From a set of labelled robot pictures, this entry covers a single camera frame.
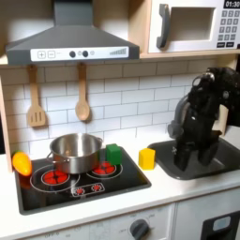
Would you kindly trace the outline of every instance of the green block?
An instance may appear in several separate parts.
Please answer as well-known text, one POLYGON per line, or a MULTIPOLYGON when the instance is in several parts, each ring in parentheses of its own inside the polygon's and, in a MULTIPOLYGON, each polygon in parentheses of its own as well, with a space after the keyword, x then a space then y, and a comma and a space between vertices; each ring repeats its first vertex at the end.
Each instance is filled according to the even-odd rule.
POLYGON ((122 163, 121 148, 117 144, 110 144, 106 146, 107 161, 112 165, 119 165, 122 163))

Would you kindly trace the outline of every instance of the oven knob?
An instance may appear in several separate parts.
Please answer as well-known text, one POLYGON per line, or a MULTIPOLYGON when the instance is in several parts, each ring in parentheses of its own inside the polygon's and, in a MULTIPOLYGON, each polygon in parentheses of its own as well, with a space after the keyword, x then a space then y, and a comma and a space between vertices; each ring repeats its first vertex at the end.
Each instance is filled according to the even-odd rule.
POLYGON ((143 219, 134 221, 130 226, 130 232, 134 239, 142 239, 148 234, 149 230, 148 223, 143 219))

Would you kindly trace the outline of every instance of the silver pot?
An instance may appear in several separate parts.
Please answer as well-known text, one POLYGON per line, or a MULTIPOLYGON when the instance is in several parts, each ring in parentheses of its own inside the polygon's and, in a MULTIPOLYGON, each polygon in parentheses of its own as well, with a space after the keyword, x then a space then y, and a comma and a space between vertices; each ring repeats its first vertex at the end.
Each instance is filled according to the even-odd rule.
POLYGON ((102 140, 89 134, 68 134, 53 140, 47 159, 65 173, 86 173, 98 166, 102 140))

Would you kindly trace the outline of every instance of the range hood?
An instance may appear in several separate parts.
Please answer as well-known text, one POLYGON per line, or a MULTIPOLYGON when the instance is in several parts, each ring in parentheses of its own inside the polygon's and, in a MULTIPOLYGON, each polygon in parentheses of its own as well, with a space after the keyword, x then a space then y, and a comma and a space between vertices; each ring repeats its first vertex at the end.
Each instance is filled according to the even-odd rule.
POLYGON ((93 26, 92 0, 53 0, 54 27, 7 45, 10 65, 139 59, 139 46, 93 26))

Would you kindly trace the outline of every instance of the cabinet door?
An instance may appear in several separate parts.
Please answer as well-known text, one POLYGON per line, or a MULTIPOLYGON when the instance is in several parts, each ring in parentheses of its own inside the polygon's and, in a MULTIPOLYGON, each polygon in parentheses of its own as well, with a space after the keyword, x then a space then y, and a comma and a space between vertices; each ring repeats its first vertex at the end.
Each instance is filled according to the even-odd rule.
POLYGON ((240 210, 240 188, 180 202, 176 206, 173 240, 200 240, 203 222, 240 210))

